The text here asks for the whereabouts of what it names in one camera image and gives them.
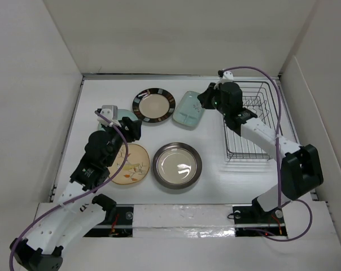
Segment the black wire dish rack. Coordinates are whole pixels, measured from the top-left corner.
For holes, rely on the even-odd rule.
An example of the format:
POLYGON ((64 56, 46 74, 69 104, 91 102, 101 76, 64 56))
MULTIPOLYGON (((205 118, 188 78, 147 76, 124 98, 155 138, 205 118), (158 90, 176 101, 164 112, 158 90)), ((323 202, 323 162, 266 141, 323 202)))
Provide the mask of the black wire dish rack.
POLYGON ((243 107, 257 115, 241 126, 241 133, 230 130, 223 122, 226 161, 266 162, 276 158, 276 131, 279 105, 277 91, 268 80, 236 80, 242 91, 243 107))

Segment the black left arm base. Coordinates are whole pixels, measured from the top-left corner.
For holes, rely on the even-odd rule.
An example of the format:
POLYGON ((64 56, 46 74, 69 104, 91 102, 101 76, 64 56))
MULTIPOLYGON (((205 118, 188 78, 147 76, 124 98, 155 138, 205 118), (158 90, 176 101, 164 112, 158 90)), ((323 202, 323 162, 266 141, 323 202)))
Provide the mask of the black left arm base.
POLYGON ((117 205, 100 224, 89 230, 88 238, 127 238, 133 236, 134 205, 117 205))

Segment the teal round floral plate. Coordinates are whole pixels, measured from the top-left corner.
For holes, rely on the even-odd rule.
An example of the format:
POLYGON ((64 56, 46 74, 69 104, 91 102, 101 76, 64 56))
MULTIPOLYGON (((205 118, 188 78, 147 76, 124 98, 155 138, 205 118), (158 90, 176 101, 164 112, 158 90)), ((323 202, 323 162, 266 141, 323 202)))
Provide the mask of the teal round floral plate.
MULTIPOLYGON (((113 121, 111 120, 117 126, 120 125, 120 121, 122 120, 123 117, 129 117, 133 121, 138 120, 137 116, 133 112, 129 110, 125 110, 125 109, 118 109, 117 116, 118 116, 117 120, 113 120, 113 121)), ((105 122, 101 117, 98 117, 97 120, 98 120, 98 130, 104 131, 104 126, 107 127, 108 123, 105 122)))

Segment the yellow bird pattern plate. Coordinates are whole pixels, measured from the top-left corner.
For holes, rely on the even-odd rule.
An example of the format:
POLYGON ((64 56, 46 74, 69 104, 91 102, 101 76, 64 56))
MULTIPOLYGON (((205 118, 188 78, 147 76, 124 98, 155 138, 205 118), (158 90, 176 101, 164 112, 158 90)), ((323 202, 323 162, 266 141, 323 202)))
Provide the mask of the yellow bird pattern plate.
POLYGON ((150 169, 150 158, 145 148, 128 144, 128 155, 121 171, 112 179, 118 185, 131 185, 145 178, 150 169))

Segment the teal rectangular divided plate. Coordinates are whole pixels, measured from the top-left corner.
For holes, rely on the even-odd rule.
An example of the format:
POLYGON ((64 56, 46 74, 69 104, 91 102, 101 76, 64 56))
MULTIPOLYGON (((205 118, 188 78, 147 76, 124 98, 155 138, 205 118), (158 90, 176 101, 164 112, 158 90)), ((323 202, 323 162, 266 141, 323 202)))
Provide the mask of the teal rectangular divided plate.
POLYGON ((175 126, 186 130, 197 128, 205 112, 198 95, 195 91, 187 91, 183 95, 173 113, 172 122, 175 126))

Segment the dark striped rim plate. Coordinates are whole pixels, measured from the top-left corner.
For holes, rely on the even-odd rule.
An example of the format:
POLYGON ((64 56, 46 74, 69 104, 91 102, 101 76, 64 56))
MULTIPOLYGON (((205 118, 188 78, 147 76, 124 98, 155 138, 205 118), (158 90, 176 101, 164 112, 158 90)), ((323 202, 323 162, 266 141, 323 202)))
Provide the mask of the dark striped rim plate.
POLYGON ((176 108, 174 96, 161 88, 148 88, 133 99, 133 113, 146 123, 160 123, 170 118, 176 108))

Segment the grey rim cream plate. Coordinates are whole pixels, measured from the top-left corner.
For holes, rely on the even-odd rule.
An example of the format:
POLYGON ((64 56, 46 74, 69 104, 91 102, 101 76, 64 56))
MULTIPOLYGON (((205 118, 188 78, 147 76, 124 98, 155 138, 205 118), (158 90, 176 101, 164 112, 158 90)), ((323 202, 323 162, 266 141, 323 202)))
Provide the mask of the grey rim cream plate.
POLYGON ((167 189, 181 190, 195 184, 203 169, 202 158, 195 148, 172 142, 159 148, 152 160, 157 182, 167 189))

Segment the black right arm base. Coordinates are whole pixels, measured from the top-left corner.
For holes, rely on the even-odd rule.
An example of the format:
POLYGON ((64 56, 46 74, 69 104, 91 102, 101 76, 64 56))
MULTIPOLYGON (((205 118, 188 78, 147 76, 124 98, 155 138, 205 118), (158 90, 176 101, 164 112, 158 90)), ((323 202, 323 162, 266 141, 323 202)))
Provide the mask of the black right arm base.
POLYGON ((234 222, 236 237, 287 236, 286 223, 281 209, 257 218, 251 214, 251 206, 234 206, 227 218, 234 222))

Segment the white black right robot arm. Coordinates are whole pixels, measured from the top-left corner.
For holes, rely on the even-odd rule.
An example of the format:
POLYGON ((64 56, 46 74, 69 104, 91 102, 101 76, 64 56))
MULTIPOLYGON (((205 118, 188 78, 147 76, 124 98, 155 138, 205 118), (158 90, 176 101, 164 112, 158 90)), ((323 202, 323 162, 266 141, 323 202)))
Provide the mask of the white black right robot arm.
POLYGON ((323 184, 316 147, 302 146, 270 128, 243 105, 243 92, 234 82, 211 83, 198 95, 201 106, 222 114, 226 126, 253 142, 277 163, 277 184, 252 200, 247 214, 263 222, 271 213, 323 184))

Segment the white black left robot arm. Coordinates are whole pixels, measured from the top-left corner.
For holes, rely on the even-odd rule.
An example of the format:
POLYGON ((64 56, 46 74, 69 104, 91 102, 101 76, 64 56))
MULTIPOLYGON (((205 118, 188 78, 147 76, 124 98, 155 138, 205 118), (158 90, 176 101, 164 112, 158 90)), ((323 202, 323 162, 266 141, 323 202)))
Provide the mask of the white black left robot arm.
POLYGON ((141 125, 141 120, 123 117, 119 124, 109 123, 89 136, 58 205, 34 220, 11 243, 11 270, 15 261, 26 270, 58 270, 66 249, 97 224, 115 219, 116 202, 98 190, 116 176, 108 169, 121 147, 140 139, 141 125))

